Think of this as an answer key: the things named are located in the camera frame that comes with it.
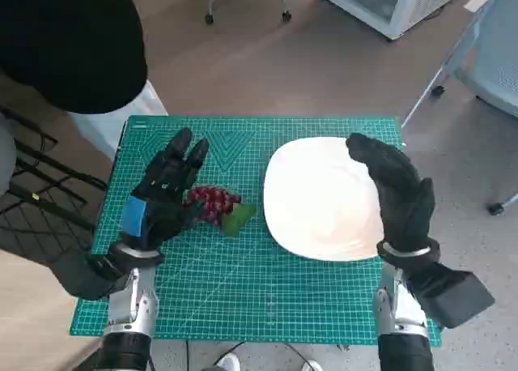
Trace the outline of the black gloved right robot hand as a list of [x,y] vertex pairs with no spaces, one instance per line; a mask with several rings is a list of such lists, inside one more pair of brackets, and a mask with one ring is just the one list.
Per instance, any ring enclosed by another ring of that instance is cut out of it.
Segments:
[[382,242],[399,253],[430,248],[428,236],[435,210],[433,182],[420,177],[398,148],[360,133],[346,140],[350,157],[367,166],[379,195],[384,227]]

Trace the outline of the black left robot hand blue tape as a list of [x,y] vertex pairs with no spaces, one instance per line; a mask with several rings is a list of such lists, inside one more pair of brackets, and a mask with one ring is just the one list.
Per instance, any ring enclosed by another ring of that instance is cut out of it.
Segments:
[[207,139],[189,148],[193,133],[179,130],[147,165],[122,212],[121,240],[133,249],[151,251],[192,226],[200,203],[184,203],[209,151]]

